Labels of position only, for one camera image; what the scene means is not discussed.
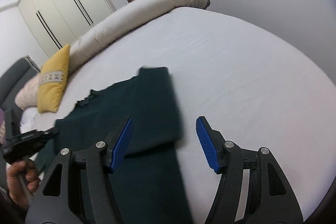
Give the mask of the person's left hand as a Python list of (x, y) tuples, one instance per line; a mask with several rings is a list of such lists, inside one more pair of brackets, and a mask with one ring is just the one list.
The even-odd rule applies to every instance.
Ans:
[(29, 194), (35, 193), (41, 182), (35, 163), (30, 159), (17, 161), (7, 169), (6, 176), (10, 199), (28, 209)]

